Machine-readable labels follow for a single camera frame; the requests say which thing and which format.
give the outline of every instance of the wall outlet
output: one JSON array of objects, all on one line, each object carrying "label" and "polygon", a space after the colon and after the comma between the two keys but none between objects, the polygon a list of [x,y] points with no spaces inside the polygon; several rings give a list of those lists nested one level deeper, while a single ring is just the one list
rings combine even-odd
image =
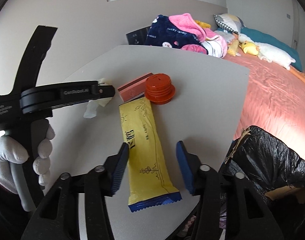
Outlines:
[{"label": "wall outlet", "polygon": [[136,30],[134,32],[126,34],[129,45],[143,45],[147,38],[147,33],[150,26]]}]

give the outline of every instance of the checkered pillow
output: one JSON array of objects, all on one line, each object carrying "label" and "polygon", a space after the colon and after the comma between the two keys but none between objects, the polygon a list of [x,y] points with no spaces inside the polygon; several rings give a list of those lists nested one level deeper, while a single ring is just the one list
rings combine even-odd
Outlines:
[{"label": "checkered pillow", "polygon": [[236,34],[240,33],[241,26],[243,25],[238,17],[228,13],[214,15],[214,20],[220,28]]}]

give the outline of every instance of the black trash bag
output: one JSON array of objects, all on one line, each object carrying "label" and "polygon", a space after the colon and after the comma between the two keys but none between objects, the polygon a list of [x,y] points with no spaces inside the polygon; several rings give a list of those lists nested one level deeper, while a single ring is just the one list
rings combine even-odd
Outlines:
[{"label": "black trash bag", "polygon": [[285,239],[292,239],[305,219],[305,204],[289,195],[272,201],[266,192],[284,186],[305,187],[305,160],[281,140],[265,130],[251,126],[245,130],[227,154],[219,172],[242,172],[270,208]]}]

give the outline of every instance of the yellow plush toy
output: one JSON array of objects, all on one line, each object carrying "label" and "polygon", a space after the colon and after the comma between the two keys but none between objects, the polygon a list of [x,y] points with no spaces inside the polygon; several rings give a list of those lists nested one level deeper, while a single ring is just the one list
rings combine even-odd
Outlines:
[{"label": "yellow plush toy", "polygon": [[234,40],[231,44],[228,44],[227,53],[229,55],[232,55],[232,56],[235,57],[237,52],[238,52],[238,45],[239,45],[239,41],[238,40]]},{"label": "yellow plush toy", "polygon": [[204,23],[204,22],[197,21],[197,20],[195,20],[195,23],[197,23],[201,28],[211,28],[211,25],[208,23]]},{"label": "yellow plush toy", "polygon": [[248,53],[250,55],[257,56],[259,53],[259,47],[256,46],[256,44],[249,42],[249,41],[245,41],[244,43],[242,43],[240,45],[240,47],[245,54]]}]

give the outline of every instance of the metal screw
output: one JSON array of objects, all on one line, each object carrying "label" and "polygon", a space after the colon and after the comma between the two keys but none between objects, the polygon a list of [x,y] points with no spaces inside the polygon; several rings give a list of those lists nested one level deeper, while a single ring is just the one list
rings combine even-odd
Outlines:
[{"label": "metal screw", "polygon": [[99,165],[95,168],[95,172],[103,172],[105,170],[105,167],[103,165]]},{"label": "metal screw", "polygon": [[205,164],[201,165],[199,168],[200,168],[201,171],[210,171],[210,167],[208,165],[205,165]]},{"label": "metal screw", "polygon": [[61,174],[60,178],[61,179],[68,179],[70,177],[70,174],[68,172],[64,172],[63,174]]},{"label": "metal screw", "polygon": [[241,173],[241,172],[237,172],[237,173],[235,174],[235,176],[236,176],[236,178],[238,178],[238,179],[243,179],[243,178],[245,177],[245,175],[244,175],[243,173]]}]

